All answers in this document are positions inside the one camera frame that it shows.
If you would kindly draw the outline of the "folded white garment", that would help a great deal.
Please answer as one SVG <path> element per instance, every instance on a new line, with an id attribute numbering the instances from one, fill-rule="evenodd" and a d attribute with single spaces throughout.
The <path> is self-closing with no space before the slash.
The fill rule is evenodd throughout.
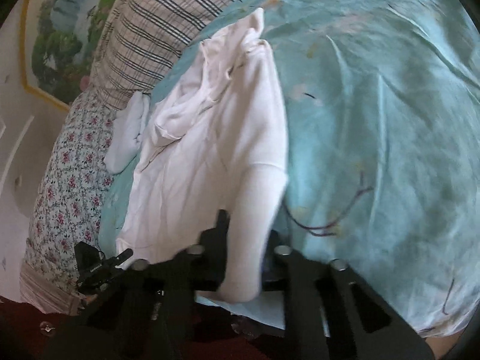
<path id="1" fill-rule="evenodd" d="M 150 109 L 150 97 L 136 91 L 126 108 L 116 113 L 111 144 L 104 157 L 109 173 L 122 172 L 140 149 Z"/>

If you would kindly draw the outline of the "plaid pillow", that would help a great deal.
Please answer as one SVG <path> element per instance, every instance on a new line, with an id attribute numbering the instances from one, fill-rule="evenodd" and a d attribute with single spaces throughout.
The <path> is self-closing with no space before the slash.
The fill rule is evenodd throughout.
<path id="1" fill-rule="evenodd" d="M 134 92 L 151 92 L 184 49 L 235 1 L 115 0 L 91 70 L 99 100 L 121 110 Z"/>

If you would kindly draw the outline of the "teal floral bed sheet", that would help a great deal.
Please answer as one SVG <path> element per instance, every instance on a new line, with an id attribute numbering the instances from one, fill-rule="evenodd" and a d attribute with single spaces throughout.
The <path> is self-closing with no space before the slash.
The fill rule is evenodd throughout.
<path id="1" fill-rule="evenodd" d="M 306 258 L 346 260 L 421 336 L 462 331 L 479 304 L 479 32 L 462 4 L 241 0 L 154 87 L 146 126 L 199 43 L 258 8 L 288 137 L 270 230 Z M 110 257 L 140 149 L 101 213 Z M 283 325 L 277 295 L 205 300 Z"/>

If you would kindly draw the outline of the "landscape wall painting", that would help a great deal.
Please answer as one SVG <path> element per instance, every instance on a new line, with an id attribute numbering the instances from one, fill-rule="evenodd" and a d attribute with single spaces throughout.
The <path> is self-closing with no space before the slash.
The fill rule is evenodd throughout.
<path id="1" fill-rule="evenodd" d="M 20 22 L 24 88 L 68 108 L 89 85 L 95 50 L 116 0 L 24 0 Z"/>

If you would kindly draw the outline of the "floral pink pillow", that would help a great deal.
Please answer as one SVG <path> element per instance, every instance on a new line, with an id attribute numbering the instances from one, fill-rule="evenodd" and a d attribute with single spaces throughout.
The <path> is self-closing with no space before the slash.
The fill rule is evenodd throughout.
<path id="1" fill-rule="evenodd" d="M 20 298 L 41 312 L 74 315 L 81 296 L 74 247 L 98 246 L 113 177 L 104 156 L 116 111 L 91 88 L 72 103 L 38 187 L 19 276 Z"/>

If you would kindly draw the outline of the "white large garment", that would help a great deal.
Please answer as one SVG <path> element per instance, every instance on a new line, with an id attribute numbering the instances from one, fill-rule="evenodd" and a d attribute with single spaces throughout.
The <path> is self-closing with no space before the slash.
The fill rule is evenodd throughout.
<path id="1" fill-rule="evenodd" d="M 229 214 L 219 298 L 249 302 L 287 185 L 287 117 L 264 10 L 199 43 L 142 135 L 117 251 L 160 263 Z"/>

